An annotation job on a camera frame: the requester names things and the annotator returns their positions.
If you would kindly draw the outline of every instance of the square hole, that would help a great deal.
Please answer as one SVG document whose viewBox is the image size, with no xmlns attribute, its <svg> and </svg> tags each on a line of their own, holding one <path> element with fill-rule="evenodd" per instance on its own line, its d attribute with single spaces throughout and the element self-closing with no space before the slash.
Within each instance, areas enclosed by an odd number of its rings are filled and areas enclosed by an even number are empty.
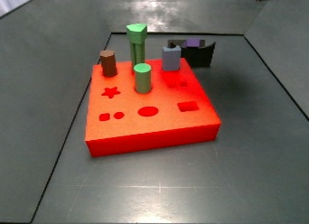
<svg viewBox="0 0 309 224">
<path fill-rule="evenodd" d="M 180 82 L 179 82 L 179 86 L 180 86 L 180 87 L 187 87 L 187 86 L 188 86 L 187 81 L 184 81 L 184 80 L 183 80 L 183 81 L 180 81 Z"/>
<path fill-rule="evenodd" d="M 100 121 L 105 121 L 105 120 L 108 120 L 111 118 L 111 115 L 108 114 L 108 113 L 103 113 L 103 114 L 100 114 L 100 116 L 99 116 L 99 120 Z"/>
<path fill-rule="evenodd" d="M 178 103 L 178 106 L 180 112 L 195 111 L 199 109 L 195 101 Z"/>
</svg>

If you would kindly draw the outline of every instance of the hole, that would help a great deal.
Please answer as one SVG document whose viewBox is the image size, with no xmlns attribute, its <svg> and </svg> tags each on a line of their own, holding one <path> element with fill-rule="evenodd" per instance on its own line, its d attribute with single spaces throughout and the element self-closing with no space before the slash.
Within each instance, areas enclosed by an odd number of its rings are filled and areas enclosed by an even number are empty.
<svg viewBox="0 0 309 224">
<path fill-rule="evenodd" d="M 138 111 L 142 117 L 151 117 L 156 115 L 158 112 L 159 112 L 159 109 L 156 107 L 142 107 Z"/>
<path fill-rule="evenodd" d="M 100 121 L 105 121 L 111 118 L 110 114 L 108 113 L 103 113 L 100 116 L 99 116 L 99 120 Z"/>
<path fill-rule="evenodd" d="M 107 96 L 108 98 L 112 98 L 115 95 L 120 94 L 120 92 L 118 91 L 118 87 L 114 88 L 104 88 L 104 93 L 101 94 L 101 96 Z"/>
<path fill-rule="evenodd" d="M 179 86 L 180 86 L 180 87 L 187 87 L 187 86 L 188 86 L 187 81 L 182 81 L 182 82 L 179 83 Z"/>
<path fill-rule="evenodd" d="M 199 109 L 195 101 L 178 103 L 178 106 L 180 112 L 195 111 Z"/>
<path fill-rule="evenodd" d="M 123 117 L 124 117 L 123 112 L 116 112 L 116 113 L 114 114 L 114 118 L 115 118 L 115 119 L 120 119 L 120 118 L 123 118 Z"/>
</svg>

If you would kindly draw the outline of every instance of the gray tabletop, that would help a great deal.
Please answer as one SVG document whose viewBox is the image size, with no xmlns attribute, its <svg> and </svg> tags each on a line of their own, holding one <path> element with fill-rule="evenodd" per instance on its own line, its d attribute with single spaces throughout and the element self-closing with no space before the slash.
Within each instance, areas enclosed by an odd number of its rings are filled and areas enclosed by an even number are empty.
<svg viewBox="0 0 309 224">
<path fill-rule="evenodd" d="M 146 58 L 186 37 L 148 35 Z M 87 94 L 33 222 L 309 221 L 309 123 L 243 37 L 194 37 L 217 41 L 211 68 L 194 69 L 222 119 L 217 140 L 91 158 Z M 126 35 L 107 48 L 130 59 Z"/>
</svg>

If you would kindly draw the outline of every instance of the green cylinder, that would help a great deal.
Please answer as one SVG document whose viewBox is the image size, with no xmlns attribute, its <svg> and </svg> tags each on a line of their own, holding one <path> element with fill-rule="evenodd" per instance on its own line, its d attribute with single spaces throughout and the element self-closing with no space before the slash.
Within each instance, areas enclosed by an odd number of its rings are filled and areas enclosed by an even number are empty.
<svg viewBox="0 0 309 224">
<path fill-rule="evenodd" d="M 151 66 L 147 63 L 139 63 L 134 66 L 135 72 L 135 90 L 146 94 L 151 91 Z"/>
</svg>

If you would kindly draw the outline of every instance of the red block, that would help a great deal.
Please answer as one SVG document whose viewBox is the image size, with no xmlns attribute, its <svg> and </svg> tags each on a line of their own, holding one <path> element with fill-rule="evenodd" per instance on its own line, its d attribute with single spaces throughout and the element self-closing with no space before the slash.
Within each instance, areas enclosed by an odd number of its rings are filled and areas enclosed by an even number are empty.
<svg viewBox="0 0 309 224">
<path fill-rule="evenodd" d="M 118 63 L 118 75 L 104 77 L 93 65 L 85 144 L 91 155 L 122 154 L 217 138 L 221 121 L 184 59 L 178 71 L 152 68 L 152 90 L 139 94 L 131 62 Z"/>
</svg>

